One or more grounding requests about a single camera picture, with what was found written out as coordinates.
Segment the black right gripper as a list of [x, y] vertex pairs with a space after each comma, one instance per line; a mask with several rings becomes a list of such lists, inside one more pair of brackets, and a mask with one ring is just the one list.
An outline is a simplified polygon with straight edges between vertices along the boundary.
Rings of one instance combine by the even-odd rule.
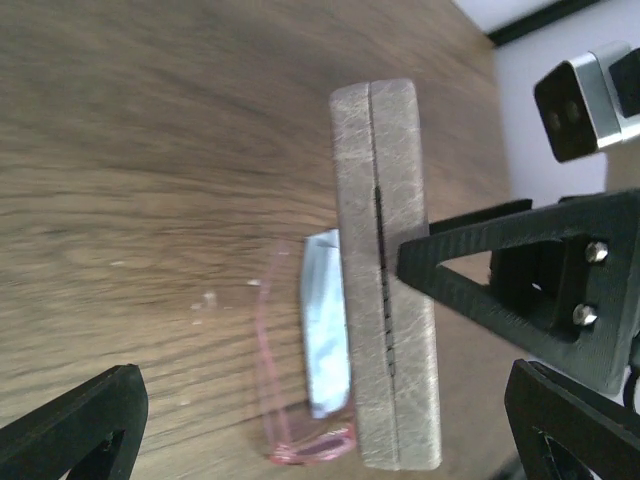
[[[549, 232], [497, 219], [532, 203], [513, 200], [430, 223], [430, 235], [399, 246], [396, 275], [523, 350], [559, 349], [562, 371], [614, 393], [639, 330], [639, 191], [562, 203], [566, 253]], [[486, 284], [445, 265], [484, 252], [491, 254]], [[546, 286], [560, 287], [559, 295]]]

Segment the light blue cleaning cloth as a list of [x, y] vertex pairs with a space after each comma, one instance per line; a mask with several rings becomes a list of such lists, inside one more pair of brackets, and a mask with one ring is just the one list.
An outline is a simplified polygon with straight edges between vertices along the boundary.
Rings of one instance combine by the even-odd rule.
[[341, 251], [336, 229], [305, 239], [300, 308], [311, 416], [324, 419], [346, 406], [351, 388]]

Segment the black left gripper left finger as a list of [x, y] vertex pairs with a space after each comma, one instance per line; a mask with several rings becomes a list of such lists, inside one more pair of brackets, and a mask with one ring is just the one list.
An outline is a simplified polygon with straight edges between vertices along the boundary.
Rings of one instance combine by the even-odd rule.
[[1, 429], [3, 479], [128, 479], [148, 419], [138, 366], [117, 365]]

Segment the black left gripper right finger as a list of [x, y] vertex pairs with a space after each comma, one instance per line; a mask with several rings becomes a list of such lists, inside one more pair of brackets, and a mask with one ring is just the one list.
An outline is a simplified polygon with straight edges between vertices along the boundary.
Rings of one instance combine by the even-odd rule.
[[514, 362], [504, 404], [528, 479], [637, 479], [639, 416], [539, 362]]

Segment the pink sunglasses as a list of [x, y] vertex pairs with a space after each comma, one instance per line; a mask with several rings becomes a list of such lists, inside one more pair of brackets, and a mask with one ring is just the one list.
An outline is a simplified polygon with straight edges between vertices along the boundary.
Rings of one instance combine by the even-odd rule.
[[299, 295], [302, 245], [280, 240], [268, 253], [253, 320], [263, 452], [285, 466], [336, 460], [357, 444], [353, 408], [347, 395], [335, 413], [317, 416], [312, 410]]

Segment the grey sunglasses case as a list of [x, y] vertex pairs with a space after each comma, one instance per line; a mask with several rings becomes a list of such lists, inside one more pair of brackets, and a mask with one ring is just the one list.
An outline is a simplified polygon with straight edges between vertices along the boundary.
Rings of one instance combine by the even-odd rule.
[[365, 465], [429, 471], [442, 460], [434, 305], [396, 274], [428, 235], [415, 86], [354, 84], [330, 98], [356, 432]]

